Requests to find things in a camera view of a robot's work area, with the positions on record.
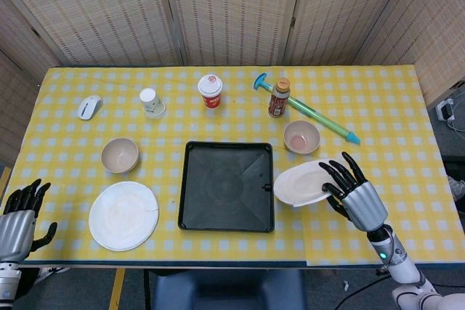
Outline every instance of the black tray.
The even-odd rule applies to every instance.
[[[271,232],[272,163],[268,143],[188,142],[179,228]]]

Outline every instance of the bottle label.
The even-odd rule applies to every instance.
[[[268,107],[268,113],[271,116],[281,116],[284,114],[284,110],[286,108],[286,98],[279,98],[276,97],[274,94],[271,95],[270,105]]]

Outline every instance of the yellow checkered tablecloth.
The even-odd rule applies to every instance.
[[[308,156],[289,153],[283,130],[309,120],[292,108],[270,118],[270,94],[255,91],[255,78],[291,81],[291,93],[353,130],[361,146],[321,125],[320,148]],[[224,82],[218,110],[207,110],[198,79],[216,73]],[[166,103],[161,119],[144,116],[142,88],[157,89]],[[90,121],[76,117],[84,97],[99,94],[102,109]],[[117,136],[133,139],[140,162],[126,175],[110,174],[100,162],[104,145]],[[326,201],[291,208],[275,201],[275,231],[269,234],[194,232],[177,227],[185,144],[189,140],[269,142],[275,177],[318,158],[346,150],[359,161],[389,211],[388,223],[414,261],[462,262],[465,240],[441,157],[411,65],[370,67],[180,67],[54,68],[44,79],[17,159],[8,193],[36,178],[52,183],[36,236],[52,221],[52,243],[32,253],[35,264],[189,265],[206,261],[279,261],[288,265],[378,264],[365,234],[332,211]],[[138,248],[101,248],[88,227],[89,209],[104,188],[118,181],[145,184],[160,205],[158,226]]]

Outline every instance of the white plate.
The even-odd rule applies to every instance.
[[[330,192],[321,190],[324,183],[336,185],[333,178],[318,163],[321,159],[303,163],[280,174],[273,185],[275,196],[284,203],[299,207],[326,199]]]
[[[158,201],[145,185],[120,181],[95,199],[89,214],[90,232],[109,250],[136,248],[152,234],[158,222]]]

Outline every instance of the white mouse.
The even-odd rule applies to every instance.
[[[78,108],[78,117],[82,120],[89,120],[102,107],[102,99],[96,94],[84,98]]]

